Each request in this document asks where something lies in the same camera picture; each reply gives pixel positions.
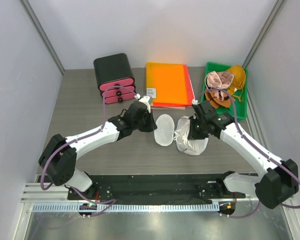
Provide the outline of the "white mesh laundry bag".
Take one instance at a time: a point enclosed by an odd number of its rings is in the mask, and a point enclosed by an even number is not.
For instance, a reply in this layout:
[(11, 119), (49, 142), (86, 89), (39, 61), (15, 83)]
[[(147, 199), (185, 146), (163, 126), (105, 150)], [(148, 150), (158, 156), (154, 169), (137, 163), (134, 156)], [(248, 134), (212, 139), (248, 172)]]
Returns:
[(207, 137), (199, 140), (188, 139), (190, 133), (190, 118), (188, 116), (181, 117), (175, 127), (173, 118), (168, 114), (162, 114), (157, 118), (155, 124), (157, 129), (154, 130), (154, 140), (162, 147), (170, 146), (175, 141), (179, 152), (199, 156), (208, 145), (209, 139)]

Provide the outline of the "white bra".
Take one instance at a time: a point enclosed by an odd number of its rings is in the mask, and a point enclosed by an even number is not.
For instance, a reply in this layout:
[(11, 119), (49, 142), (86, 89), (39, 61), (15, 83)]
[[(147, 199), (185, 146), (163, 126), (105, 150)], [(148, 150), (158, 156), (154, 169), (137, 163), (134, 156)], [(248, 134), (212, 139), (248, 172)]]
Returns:
[(190, 140), (188, 139), (189, 133), (190, 120), (187, 117), (180, 118), (174, 131), (177, 149), (187, 155), (198, 156), (205, 151), (209, 139)]

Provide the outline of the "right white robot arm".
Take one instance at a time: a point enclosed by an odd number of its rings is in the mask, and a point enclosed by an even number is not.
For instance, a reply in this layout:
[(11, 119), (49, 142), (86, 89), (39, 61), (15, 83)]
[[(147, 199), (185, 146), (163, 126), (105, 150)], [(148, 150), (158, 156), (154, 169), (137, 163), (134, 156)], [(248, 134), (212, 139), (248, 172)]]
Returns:
[(228, 113), (218, 114), (209, 101), (192, 101), (189, 140), (207, 140), (214, 136), (236, 150), (255, 170), (256, 175), (228, 171), (216, 181), (216, 193), (223, 198), (233, 192), (256, 196), (269, 209), (274, 209), (299, 191), (298, 165), (270, 153)]

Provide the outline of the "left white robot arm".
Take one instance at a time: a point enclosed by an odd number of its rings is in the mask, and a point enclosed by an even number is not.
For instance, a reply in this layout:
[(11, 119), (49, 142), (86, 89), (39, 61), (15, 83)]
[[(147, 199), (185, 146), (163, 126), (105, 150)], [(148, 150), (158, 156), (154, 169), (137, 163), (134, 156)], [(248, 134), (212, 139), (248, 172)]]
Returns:
[(64, 185), (83, 199), (93, 199), (99, 190), (98, 184), (86, 172), (76, 168), (77, 160), (96, 148), (130, 136), (133, 131), (151, 133), (156, 130), (150, 101), (151, 97), (143, 96), (124, 113), (81, 134), (54, 135), (38, 160), (42, 175), (48, 176), (55, 186)]

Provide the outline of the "pink bra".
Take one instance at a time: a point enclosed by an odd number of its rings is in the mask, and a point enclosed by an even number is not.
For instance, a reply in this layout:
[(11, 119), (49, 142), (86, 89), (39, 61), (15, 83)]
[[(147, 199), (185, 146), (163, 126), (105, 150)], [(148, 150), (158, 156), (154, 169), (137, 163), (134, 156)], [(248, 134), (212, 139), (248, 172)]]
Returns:
[(205, 77), (205, 86), (208, 89), (213, 89), (213, 91), (210, 91), (209, 93), (216, 97), (220, 102), (223, 102), (229, 98), (228, 95), (223, 91), (216, 89), (226, 90), (233, 83), (234, 77), (234, 74), (228, 71), (212, 71)]

